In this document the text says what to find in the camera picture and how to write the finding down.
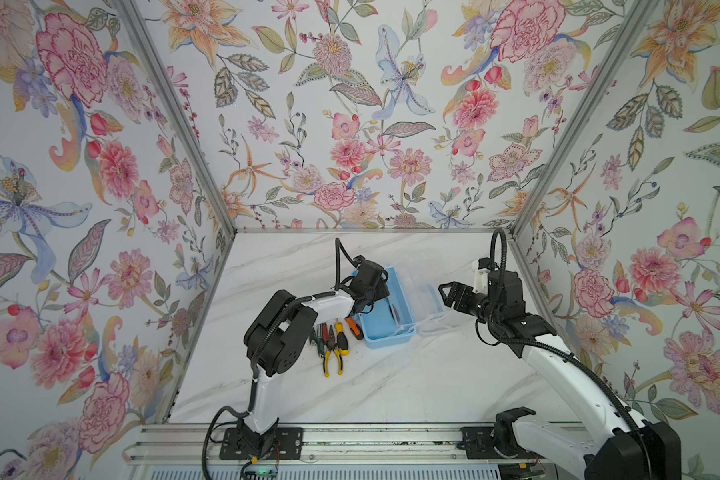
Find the blue transparent plastic toolbox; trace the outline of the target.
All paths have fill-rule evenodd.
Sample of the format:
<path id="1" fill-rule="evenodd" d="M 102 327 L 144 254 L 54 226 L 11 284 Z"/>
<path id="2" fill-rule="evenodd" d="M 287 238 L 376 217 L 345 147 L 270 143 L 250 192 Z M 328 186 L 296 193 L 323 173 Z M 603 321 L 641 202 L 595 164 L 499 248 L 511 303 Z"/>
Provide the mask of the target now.
<path id="1" fill-rule="evenodd" d="M 438 292 L 437 264 L 406 257 L 386 268 L 389 296 L 373 309 L 355 317 L 371 349 L 402 345 L 414 336 L 434 337 L 452 333 L 465 323 L 461 315 L 445 307 Z M 399 314 L 397 328 L 390 315 L 392 302 Z"/>

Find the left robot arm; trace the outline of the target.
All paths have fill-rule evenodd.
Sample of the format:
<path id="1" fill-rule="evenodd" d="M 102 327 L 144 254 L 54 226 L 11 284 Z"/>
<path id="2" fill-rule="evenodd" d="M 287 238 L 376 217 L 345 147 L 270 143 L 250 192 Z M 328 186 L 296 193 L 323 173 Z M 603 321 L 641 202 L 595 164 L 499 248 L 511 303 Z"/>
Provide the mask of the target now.
<path id="1" fill-rule="evenodd" d="M 362 258 L 356 272 L 328 291 L 296 297 L 277 291 L 244 335 L 252 371 L 252 393 L 243 425 L 263 435 L 277 424 L 284 375 L 298 360 L 314 326 L 344 320 L 389 296 L 389 274 L 379 264 Z"/>

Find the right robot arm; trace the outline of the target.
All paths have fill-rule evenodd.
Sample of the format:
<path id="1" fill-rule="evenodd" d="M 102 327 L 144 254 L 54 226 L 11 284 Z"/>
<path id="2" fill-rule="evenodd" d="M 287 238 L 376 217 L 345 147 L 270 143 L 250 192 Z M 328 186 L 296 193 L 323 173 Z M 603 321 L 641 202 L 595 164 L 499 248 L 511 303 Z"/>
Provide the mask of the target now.
<path id="1" fill-rule="evenodd" d="M 528 407 L 496 415 L 489 435 L 466 445 L 491 447 L 511 459 L 533 453 L 577 479 L 679 479 L 681 440 L 666 423 L 631 409 L 594 371 L 565 351 L 555 330 L 527 312 L 514 272 L 490 271 L 479 290 L 460 282 L 441 284 L 443 304 L 488 327 L 494 345 L 508 347 L 539 373 L 576 414 L 587 435 L 576 437 Z"/>

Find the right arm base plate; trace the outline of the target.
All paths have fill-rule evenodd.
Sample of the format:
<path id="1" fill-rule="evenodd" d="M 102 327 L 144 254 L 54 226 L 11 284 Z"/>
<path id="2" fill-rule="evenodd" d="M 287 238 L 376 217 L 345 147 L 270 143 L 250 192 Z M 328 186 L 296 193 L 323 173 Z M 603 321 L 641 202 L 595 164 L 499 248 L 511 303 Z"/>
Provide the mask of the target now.
<path id="1" fill-rule="evenodd" d="M 511 447 L 508 453 L 502 453 L 496 446 L 492 426 L 467 426 L 460 429 L 461 441 L 457 444 L 468 460 L 510 460 L 535 461 L 539 458 L 533 452 Z"/>

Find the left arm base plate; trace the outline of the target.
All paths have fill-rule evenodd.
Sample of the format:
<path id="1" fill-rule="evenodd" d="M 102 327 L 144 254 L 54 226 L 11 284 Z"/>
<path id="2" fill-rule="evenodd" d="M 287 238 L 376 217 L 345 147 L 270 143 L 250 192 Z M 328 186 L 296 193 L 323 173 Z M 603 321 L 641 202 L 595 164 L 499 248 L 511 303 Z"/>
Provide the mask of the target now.
<path id="1" fill-rule="evenodd" d="M 304 429 L 274 426 L 259 434 L 245 425 L 225 431 L 219 459 L 242 461 L 256 458 L 273 460 L 299 460 L 304 445 Z"/>

